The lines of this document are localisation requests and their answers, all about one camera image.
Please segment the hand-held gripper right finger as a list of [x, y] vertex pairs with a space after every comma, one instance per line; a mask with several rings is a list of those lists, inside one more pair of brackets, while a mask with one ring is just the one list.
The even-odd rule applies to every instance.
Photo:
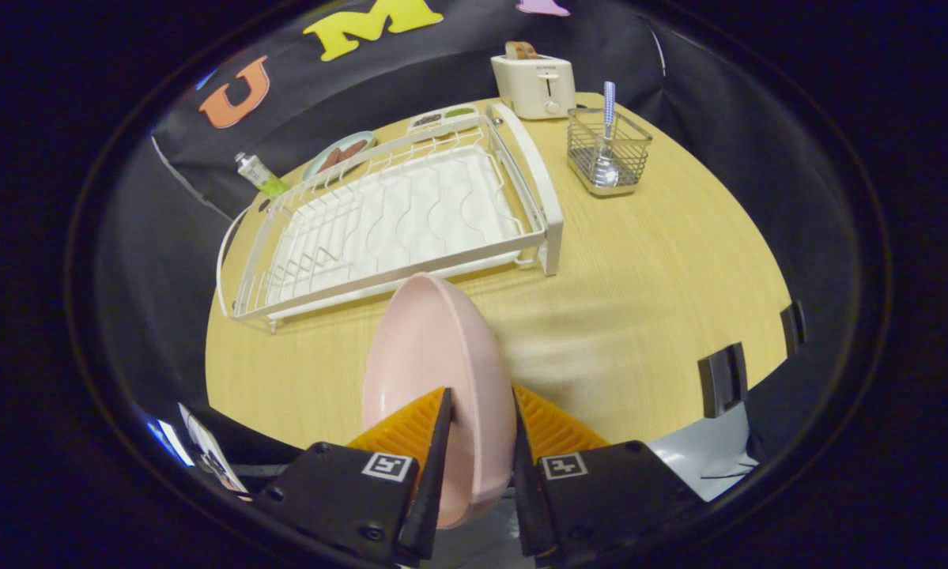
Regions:
[[515, 508], [536, 567], [625, 567], [666, 550], [708, 510], [647, 444], [608, 443], [527, 386], [512, 389]]

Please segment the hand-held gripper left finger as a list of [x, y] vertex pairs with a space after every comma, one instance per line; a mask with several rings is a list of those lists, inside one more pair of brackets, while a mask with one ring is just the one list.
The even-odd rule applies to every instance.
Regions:
[[346, 446], [314, 443], [253, 507], [352, 561], [416, 567], [433, 551], [452, 415], [441, 386]]

